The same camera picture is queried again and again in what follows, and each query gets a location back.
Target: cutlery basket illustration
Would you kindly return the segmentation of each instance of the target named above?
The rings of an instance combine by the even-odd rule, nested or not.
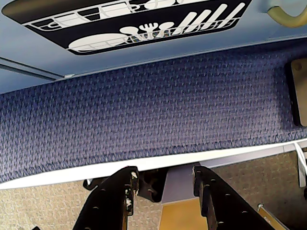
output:
[[[2,13],[89,55],[233,28],[251,0],[15,0]]]

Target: floor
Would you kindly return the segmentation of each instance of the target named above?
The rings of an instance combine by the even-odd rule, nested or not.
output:
[[[307,201],[298,187],[294,152],[215,168],[254,208],[289,227],[306,228]],[[0,191],[0,229],[71,230],[89,192],[82,182]],[[162,205],[136,197],[129,230],[157,230]]]

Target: blue fabric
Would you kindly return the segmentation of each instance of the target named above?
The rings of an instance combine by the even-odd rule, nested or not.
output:
[[[0,182],[101,162],[306,138],[307,129],[293,124],[283,69],[305,55],[307,41],[295,40],[0,95]]]

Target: black label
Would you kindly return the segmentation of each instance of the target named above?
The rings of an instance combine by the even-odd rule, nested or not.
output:
[[[22,10],[24,1],[8,4],[2,13],[77,55],[227,30],[238,23],[251,2],[95,0],[93,5],[83,0],[53,0],[54,7],[41,4],[34,13],[35,7]]]

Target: yellow handle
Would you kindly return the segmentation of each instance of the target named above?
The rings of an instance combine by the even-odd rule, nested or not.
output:
[[[300,27],[307,24],[307,6],[303,12],[296,17],[292,17],[287,14],[280,6],[272,7],[268,10],[268,15],[270,15],[273,20],[275,20],[280,25],[286,27]]]

